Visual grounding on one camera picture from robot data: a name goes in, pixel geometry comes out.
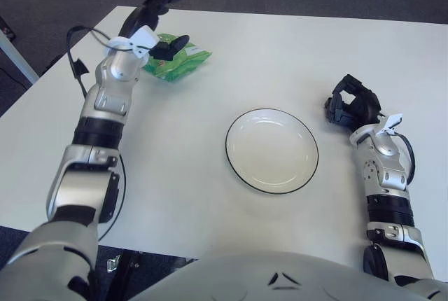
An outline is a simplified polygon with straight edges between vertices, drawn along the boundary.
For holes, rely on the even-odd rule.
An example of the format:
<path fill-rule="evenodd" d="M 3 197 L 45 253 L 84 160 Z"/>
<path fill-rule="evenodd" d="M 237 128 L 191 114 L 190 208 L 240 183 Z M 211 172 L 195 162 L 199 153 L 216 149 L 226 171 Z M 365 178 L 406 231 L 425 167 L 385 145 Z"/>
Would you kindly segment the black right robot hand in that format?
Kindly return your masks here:
<path fill-rule="evenodd" d="M 379 123 L 381 110 L 376 94 L 350 74 L 335 86 L 324 104 L 327 120 L 351 132 Z"/>

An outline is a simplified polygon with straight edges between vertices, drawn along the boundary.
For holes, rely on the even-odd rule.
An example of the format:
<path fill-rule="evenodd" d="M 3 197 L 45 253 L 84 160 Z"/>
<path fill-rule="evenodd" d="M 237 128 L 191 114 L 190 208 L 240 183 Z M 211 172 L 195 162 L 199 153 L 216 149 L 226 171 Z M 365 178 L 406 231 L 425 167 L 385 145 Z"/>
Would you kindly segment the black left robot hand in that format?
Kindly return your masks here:
<path fill-rule="evenodd" d="M 159 17 L 169 11 L 167 5 L 178 1 L 180 0 L 145 0 L 124 21 L 119 36 L 130 39 L 142 26 L 148 26 L 152 31 L 155 31 Z M 182 35 L 170 43 L 159 42 L 148 53 L 157 60 L 172 61 L 174 56 L 188 44 L 189 40 L 189 35 Z"/>

